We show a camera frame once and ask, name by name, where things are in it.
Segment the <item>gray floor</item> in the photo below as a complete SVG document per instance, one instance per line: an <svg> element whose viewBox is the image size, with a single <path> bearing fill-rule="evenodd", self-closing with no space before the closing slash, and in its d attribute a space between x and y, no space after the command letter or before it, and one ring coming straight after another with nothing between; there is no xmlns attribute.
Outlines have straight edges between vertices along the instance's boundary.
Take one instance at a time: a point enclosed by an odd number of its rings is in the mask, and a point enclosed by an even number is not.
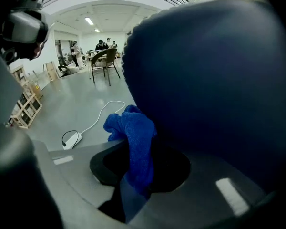
<svg viewBox="0 0 286 229"><path fill-rule="evenodd" d="M108 79L104 78L102 70L96 74L95 84L92 79L89 80L86 70L49 83L42 90L43 108L27 130L30 138L44 142L49 151L62 150L62 135L70 130L81 132L91 126L107 102L118 100L124 101L126 106L134 104L119 65L118 63L121 79L113 68L109 70L111 86L108 84ZM102 111L99 122L83 134L83 139L76 148L106 142L109 133L104 131L103 124L107 116L122 105L122 103L107 105ZM66 135L64 140L68 140L72 134Z"/></svg>

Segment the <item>blue cloth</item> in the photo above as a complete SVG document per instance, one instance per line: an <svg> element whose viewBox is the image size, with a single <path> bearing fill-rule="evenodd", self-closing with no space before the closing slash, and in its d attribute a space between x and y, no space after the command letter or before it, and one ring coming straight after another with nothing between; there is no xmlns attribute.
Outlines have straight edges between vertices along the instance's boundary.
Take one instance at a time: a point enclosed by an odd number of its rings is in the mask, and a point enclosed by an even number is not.
<svg viewBox="0 0 286 229"><path fill-rule="evenodd" d="M129 170L124 179L139 194L144 194L154 175L150 151L151 139L157 135L154 123L136 106L129 105L121 116L110 114L103 127L111 133L108 141L128 140Z"/></svg>

